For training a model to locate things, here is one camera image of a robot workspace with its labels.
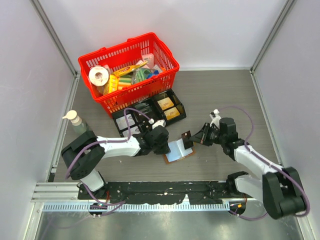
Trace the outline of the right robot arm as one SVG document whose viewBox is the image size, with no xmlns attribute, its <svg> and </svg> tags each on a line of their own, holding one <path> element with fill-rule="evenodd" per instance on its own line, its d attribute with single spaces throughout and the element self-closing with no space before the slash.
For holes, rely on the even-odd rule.
<svg viewBox="0 0 320 240">
<path fill-rule="evenodd" d="M 239 138 L 236 123 L 230 117 L 214 117 L 190 137 L 204 145 L 220 145 L 225 155 L 248 168 L 255 176 L 237 172 L 227 177 L 226 193 L 233 198 L 246 194 L 260 201 L 266 213 L 277 220 L 286 216 L 304 217 L 310 202 L 300 175 L 293 167 L 282 167 L 259 154 L 246 139 Z"/>
</svg>

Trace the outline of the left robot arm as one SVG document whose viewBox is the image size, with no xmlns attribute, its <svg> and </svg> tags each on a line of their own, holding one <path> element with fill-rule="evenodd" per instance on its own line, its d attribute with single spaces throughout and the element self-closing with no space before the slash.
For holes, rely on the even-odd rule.
<svg viewBox="0 0 320 240">
<path fill-rule="evenodd" d="M 107 193 L 107 183 L 96 170 L 106 158 L 146 156 L 153 152 L 164 155 L 170 152 L 169 132 L 161 125 L 128 137 L 106 138 L 88 130 L 61 151 L 67 167 L 65 178 L 80 181 L 80 189 L 90 197 L 102 199 Z"/>
</svg>

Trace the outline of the brown leather card holder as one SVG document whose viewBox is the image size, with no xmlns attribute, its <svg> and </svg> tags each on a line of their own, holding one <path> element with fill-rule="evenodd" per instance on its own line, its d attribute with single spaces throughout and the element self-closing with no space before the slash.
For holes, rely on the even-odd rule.
<svg viewBox="0 0 320 240">
<path fill-rule="evenodd" d="M 182 138 L 169 142 L 168 147 L 170 152 L 163 156 L 166 164 L 172 164 L 195 154 L 192 147 L 185 149 Z"/>
</svg>

